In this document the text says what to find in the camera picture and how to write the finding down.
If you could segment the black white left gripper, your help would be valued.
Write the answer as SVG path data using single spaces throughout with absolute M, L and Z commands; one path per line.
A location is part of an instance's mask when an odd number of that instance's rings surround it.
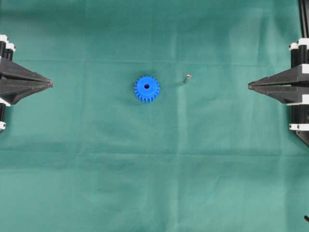
M 15 45 L 6 35 L 0 36 L 0 74 L 11 79 L 0 80 L 0 131 L 6 129 L 5 108 L 21 99 L 53 87 L 53 82 L 12 62 Z

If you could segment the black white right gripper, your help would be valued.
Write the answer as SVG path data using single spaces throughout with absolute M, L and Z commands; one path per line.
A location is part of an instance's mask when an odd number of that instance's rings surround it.
M 291 69 L 250 82 L 248 88 L 291 107 L 292 131 L 309 131 L 309 88 L 284 86 L 309 81 L 309 39 L 300 38 L 289 45 Z

